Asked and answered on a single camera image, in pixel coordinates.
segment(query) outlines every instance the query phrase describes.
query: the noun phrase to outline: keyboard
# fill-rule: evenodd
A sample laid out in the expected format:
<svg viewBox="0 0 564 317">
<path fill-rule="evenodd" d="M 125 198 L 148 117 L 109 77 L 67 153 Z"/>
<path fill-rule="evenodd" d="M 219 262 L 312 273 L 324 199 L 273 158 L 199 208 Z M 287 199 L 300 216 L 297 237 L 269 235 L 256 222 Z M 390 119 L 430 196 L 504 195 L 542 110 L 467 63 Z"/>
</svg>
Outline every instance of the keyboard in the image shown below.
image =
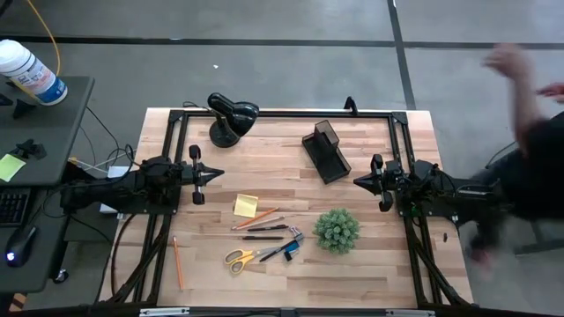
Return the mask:
<svg viewBox="0 0 564 317">
<path fill-rule="evenodd" d="M 24 222 L 31 192 L 30 188 L 0 188 L 0 227 Z"/>
</svg>

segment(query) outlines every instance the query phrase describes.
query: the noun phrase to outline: white cable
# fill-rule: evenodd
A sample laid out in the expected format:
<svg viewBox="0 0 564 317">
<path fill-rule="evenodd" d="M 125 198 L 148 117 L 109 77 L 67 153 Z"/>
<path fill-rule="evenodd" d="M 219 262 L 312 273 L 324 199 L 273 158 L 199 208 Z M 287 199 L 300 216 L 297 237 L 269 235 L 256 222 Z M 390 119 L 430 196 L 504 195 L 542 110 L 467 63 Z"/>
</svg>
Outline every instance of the white cable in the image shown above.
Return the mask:
<svg viewBox="0 0 564 317">
<path fill-rule="evenodd" d="M 120 155 L 117 156 L 117 158 L 122 158 L 122 157 L 125 156 L 125 154 L 126 154 L 126 153 L 120 154 Z M 96 168 L 96 167 L 103 166 L 103 165 L 106 164 L 107 162 L 113 161 L 114 159 L 116 159 L 116 158 L 107 159 L 107 160 L 105 160 L 105 161 L 103 161 L 103 162 L 101 162 L 101 163 L 96 164 L 95 166 L 86 168 L 85 171 L 88 171 L 88 170 L 93 169 L 93 168 Z"/>
<path fill-rule="evenodd" d="M 90 164 L 85 163 L 85 162 L 83 162 L 83 161 L 79 161 L 79 160 L 77 160 L 77 159 L 73 159 L 72 161 L 77 162 L 77 163 L 79 163 L 80 165 L 87 166 L 88 168 L 84 169 L 85 171 L 94 169 L 94 170 L 96 170 L 96 171 L 98 171 L 98 172 L 108 173 L 108 171 L 104 171 L 103 169 L 99 169 L 99 168 L 96 167 L 96 166 L 91 166 Z"/>
</svg>

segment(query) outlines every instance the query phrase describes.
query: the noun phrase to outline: blue label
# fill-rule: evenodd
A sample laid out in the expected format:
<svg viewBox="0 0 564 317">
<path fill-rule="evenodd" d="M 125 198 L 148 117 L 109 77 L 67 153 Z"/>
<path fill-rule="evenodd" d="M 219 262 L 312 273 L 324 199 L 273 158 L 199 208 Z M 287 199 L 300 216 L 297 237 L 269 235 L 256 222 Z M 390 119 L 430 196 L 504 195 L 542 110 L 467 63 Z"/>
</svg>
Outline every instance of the blue label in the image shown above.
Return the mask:
<svg viewBox="0 0 564 317">
<path fill-rule="evenodd" d="M 67 85 L 65 85 L 64 82 L 57 77 L 55 82 L 45 92 L 36 94 L 36 96 L 43 103 L 53 102 L 61 98 L 66 88 Z"/>
</svg>

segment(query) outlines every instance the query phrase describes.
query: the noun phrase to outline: sticky note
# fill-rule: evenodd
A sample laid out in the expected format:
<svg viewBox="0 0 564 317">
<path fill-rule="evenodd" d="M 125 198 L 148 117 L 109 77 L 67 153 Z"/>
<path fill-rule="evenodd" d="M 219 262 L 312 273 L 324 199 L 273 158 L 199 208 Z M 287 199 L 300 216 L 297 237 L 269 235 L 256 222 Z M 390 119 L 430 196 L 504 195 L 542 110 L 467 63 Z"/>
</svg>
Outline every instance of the sticky note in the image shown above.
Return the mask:
<svg viewBox="0 0 564 317">
<path fill-rule="evenodd" d="M 11 178 L 14 177 L 25 164 L 26 162 L 10 154 L 4 155 L 4 157 L 0 159 L 0 180 L 11 181 Z"/>
<path fill-rule="evenodd" d="M 236 216 L 254 217 L 257 205 L 258 197 L 238 194 L 233 214 Z"/>
</svg>

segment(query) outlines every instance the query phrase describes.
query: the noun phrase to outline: hand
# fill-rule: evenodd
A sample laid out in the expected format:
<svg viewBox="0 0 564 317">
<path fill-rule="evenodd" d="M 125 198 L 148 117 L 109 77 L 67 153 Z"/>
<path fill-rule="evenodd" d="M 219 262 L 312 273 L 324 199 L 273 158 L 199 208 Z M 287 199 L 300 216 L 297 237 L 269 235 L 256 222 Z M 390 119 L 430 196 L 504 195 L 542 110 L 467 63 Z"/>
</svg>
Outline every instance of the hand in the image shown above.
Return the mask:
<svg viewBox="0 0 564 317">
<path fill-rule="evenodd" d="M 564 83 L 550 84 L 537 90 L 537 94 L 545 97 L 554 97 L 556 102 L 564 104 Z"/>
<path fill-rule="evenodd" d="M 531 75 L 529 58 L 515 44 L 496 45 L 484 60 L 484 65 L 513 80 L 528 78 Z"/>
</svg>

